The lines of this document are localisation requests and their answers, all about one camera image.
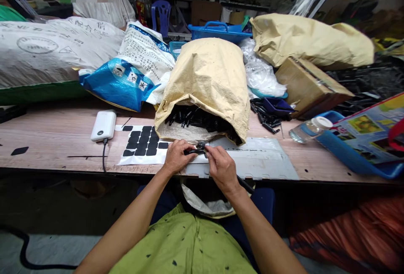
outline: white sheet with black squares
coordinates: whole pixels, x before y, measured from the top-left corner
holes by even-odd
[[[128,143],[118,165],[164,164],[169,142],[159,139],[154,126],[126,125]]]

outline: purple chair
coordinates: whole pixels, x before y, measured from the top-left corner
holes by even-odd
[[[160,33],[163,37],[168,37],[168,20],[170,18],[171,5],[166,0],[156,0],[151,6],[151,19],[153,21],[153,30],[157,31],[156,8],[160,16]]]

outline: blue plastic crate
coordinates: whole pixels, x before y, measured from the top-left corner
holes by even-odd
[[[188,29],[191,30],[192,40],[216,37],[237,44],[243,39],[252,36],[252,33],[242,32],[241,25],[228,26],[219,21],[208,21],[203,27],[188,25]]]
[[[174,50],[181,49],[183,45],[185,45],[187,42],[176,42],[176,41],[171,41],[169,43],[170,46],[170,53],[172,56],[174,56],[174,59],[177,60],[178,56],[180,53],[174,53]]]
[[[328,111],[318,116],[329,119],[333,124],[345,118],[336,111]],[[359,155],[353,148],[340,140],[332,131],[327,130],[316,140],[331,151],[341,162],[357,174],[379,175],[387,179],[398,177],[404,171],[404,163],[387,163],[373,165]]]

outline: bottle cap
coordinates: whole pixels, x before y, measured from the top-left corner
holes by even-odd
[[[328,130],[332,127],[332,122],[322,116],[317,116],[311,119],[313,125],[322,130]]]

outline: wooden table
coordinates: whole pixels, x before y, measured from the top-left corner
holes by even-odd
[[[66,101],[32,105],[28,113],[0,124],[0,168],[37,169],[58,172],[101,173],[102,143],[93,143],[90,134],[98,111],[111,106],[98,99],[88,102]],[[155,111],[144,104],[142,112],[115,108],[117,125],[153,125]],[[261,126],[251,112],[250,137],[276,138],[289,156],[301,181],[394,184],[377,176],[361,176],[351,172],[333,154],[315,141],[305,145],[295,143],[289,130],[299,121],[284,122],[285,139],[279,132],[272,135]],[[108,142],[105,163],[109,173],[155,174],[161,165],[126,165],[117,163],[128,142],[128,133],[116,131]],[[11,156],[14,149],[29,147],[27,152]]]

